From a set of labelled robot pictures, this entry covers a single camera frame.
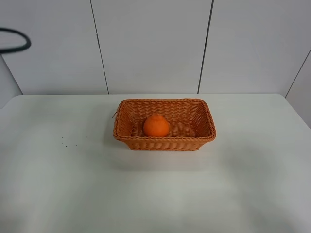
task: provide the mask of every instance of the wicker basket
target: wicker basket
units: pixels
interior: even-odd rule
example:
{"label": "wicker basket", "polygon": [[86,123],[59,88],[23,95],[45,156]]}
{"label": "wicker basket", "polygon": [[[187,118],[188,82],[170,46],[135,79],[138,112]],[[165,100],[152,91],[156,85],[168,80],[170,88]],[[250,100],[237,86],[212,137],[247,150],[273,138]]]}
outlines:
{"label": "wicker basket", "polygon": [[[167,137],[144,136],[143,124],[154,112],[168,121]],[[113,136],[132,150],[194,151],[214,140],[216,130],[203,100],[132,99],[119,104]]]}

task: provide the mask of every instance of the orange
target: orange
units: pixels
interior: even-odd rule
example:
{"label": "orange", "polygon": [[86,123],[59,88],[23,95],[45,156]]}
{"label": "orange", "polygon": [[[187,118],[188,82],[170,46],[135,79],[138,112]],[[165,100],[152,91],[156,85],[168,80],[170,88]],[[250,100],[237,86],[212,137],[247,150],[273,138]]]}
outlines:
{"label": "orange", "polygon": [[147,137],[166,137],[169,128],[168,122],[159,113],[153,113],[144,123],[144,133]]}

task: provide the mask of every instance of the black cord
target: black cord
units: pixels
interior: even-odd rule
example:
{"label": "black cord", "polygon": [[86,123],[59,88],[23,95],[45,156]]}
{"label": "black cord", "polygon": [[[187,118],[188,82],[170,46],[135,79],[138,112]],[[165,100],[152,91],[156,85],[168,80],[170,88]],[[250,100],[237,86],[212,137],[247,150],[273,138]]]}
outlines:
{"label": "black cord", "polygon": [[0,54],[6,54],[6,53],[13,53],[13,52],[20,52],[28,49],[31,46],[31,41],[27,35],[24,33],[21,33],[19,31],[16,31],[14,29],[9,29],[9,28],[0,28],[0,32],[8,32],[8,33],[15,33],[20,35],[26,40],[26,44],[20,46],[20,47],[12,47],[12,48],[7,48],[7,49],[0,49]]}

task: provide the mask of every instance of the basket rim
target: basket rim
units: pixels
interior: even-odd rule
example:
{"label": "basket rim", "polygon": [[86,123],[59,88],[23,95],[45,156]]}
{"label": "basket rim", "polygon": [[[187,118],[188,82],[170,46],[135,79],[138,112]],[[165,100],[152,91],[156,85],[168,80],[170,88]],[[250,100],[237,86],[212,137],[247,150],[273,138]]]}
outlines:
{"label": "basket rim", "polygon": [[[126,103],[128,102],[133,102],[133,101],[145,101],[145,102],[200,102],[204,105],[204,110],[206,115],[208,116],[208,126],[211,129],[211,135],[208,137],[140,137],[140,136],[120,136],[118,135],[118,129],[119,129],[119,113],[122,110],[122,108],[125,106]],[[210,113],[209,107],[207,105],[207,103],[202,100],[202,99],[198,99],[198,98],[183,98],[183,99],[125,99],[123,101],[121,101],[121,103],[118,106],[117,109],[117,113],[116,113],[116,119],[115,119],[115,124],[114,124],[114,128],[113,128],[113,136],[115,139],[117,140],[148,140],[148,141],[152,141],[152,142],[163,142],[163,141],[175,141],[175,140],[182,140],[182,141],[193,141],[193,142],[210,142],[213,141],[216,137],[216,129],[215,129],[215,125],[214,125],[214,121],[212,118],[212,115]]]}

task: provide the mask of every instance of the orange wicker basket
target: orange wicker basket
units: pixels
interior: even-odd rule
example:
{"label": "orange wicker basket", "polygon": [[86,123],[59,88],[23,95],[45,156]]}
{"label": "orange wicker basket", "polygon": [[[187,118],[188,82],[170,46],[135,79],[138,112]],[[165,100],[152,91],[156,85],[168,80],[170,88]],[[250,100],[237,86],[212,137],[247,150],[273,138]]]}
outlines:
{"label": "orange wicker basket", "polygon": [[[167,137],[144,136],[143,124],[154,112],[168,121]],[[132,150],[195,151],[214,140],[216,130],[203,100],[131,99],[119,104],[113,136]]]}

